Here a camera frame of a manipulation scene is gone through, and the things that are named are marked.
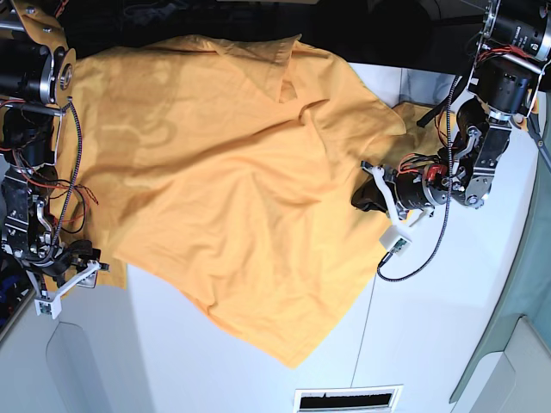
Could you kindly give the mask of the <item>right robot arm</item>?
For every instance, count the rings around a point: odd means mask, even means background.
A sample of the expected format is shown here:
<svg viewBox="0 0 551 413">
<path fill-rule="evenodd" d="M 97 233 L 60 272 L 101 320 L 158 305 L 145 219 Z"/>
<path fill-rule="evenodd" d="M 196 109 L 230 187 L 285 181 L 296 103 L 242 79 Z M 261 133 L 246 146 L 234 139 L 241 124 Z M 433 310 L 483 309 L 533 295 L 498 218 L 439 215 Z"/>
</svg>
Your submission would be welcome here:
<svg viewBox="0 0 551 413">
<path fill-rule="evenodd" d="M 67 179 L 55 169 L 64 118 L 75 114 L 71 78 L 76 52 L 59 23 L 65 1 L 1 3 L 2 248 L 39 285 L 66 283 L 100 257 L 89 240 L 64 243 L 61 234 L 71 197 L 84 206 L 79 168 Z"/>
</svg>

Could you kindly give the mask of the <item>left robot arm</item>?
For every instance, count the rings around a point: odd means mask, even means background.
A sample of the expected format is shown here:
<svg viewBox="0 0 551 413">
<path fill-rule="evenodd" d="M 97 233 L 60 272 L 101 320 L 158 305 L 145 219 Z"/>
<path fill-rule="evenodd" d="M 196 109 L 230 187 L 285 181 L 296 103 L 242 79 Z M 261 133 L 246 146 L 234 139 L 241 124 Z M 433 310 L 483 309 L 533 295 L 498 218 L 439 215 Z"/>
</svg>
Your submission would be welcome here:
<svg viewBox="0 0 551 413">
<path fill-rule="evenodd" d="M 548 1 L 491 1 L 486 7 L 472 68 L 451 87 L 446 101 L 431 110 L 418 126 L 440 122 L 464 89 L 472 99 L 450 115 L 449 126 L 436 128 L 442 149 L 435 155 L 410 153 L 396 168 L 362 167 L 371 177 L 355 191 L 353 207 L 400 217 L 414 209 L 437 207 L 453 199 L 478 208 L 490 192 L 498 161 L 505 153 L 511 123 L 520 116 L 531 120 L 536 94 L 550 65 L 550 3 Z"/>
</svg>

